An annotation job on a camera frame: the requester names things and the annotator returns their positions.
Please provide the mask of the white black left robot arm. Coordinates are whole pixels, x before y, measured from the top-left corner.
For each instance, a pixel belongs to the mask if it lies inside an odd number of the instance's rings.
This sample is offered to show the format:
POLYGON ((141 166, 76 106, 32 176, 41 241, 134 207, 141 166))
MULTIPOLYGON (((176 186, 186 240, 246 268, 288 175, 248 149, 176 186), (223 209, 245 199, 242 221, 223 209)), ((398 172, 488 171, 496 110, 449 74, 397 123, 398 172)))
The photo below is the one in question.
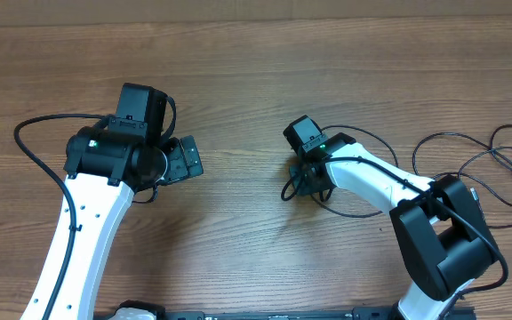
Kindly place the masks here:
POLYGON ((115 114, 97 115, 66 147, 60 217, 24 319, 91 319, 120 223, 136 194, 203 174, 193 137, 164 127, 176 104, 151 86, 126 83, 115 114))

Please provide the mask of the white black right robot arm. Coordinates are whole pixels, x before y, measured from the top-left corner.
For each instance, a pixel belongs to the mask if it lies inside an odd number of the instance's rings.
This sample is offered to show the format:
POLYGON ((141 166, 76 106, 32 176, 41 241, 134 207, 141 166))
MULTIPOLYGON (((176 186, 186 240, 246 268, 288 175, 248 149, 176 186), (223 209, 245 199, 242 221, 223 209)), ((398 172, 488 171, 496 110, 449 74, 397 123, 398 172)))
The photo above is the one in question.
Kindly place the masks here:
POLYGON ((399 168, 370 153, 345 133, 327 136, 308 116, 283 132, 298 162, 289 169, 285 201, 311 196, 323 205, 336 188, 347 190, 389 216, 404 265, 412 279, 407 293, 381 309, 387 319, 473 319, 456 308, 472 283, 500 253, 475 193, 457 177, 435 180, 399 168))

